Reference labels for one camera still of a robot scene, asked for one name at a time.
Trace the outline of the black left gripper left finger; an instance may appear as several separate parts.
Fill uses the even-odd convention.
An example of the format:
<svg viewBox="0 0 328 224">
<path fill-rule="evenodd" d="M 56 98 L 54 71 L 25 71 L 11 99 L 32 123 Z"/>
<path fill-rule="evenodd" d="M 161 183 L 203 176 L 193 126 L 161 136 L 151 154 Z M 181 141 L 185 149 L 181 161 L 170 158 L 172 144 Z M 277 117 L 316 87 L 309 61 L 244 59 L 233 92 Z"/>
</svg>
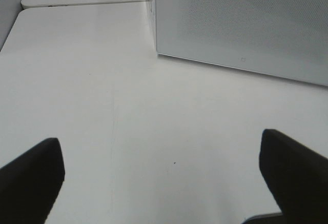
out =
<svg viewBox="0 0 328 224">
<path fill-rule="evenodd" d="M 1 168 L 1 223 L 45 223 L 65 180 L 62 149 L 47 138 Z"/>
</svg>

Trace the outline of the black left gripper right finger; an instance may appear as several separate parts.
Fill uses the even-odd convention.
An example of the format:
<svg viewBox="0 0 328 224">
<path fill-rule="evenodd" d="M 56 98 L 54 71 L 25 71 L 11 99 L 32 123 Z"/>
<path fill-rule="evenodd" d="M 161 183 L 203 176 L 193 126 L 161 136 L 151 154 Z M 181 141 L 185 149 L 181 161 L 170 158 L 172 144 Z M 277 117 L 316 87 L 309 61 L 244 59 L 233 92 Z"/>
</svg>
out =
<svg viewBox="0 0 328 224">
<path fill-rule="evenodd" d="M 327 158 L 274 129 L 262 133 L 259 168 L 287 223 L 327 223 Z"/>
</svg>

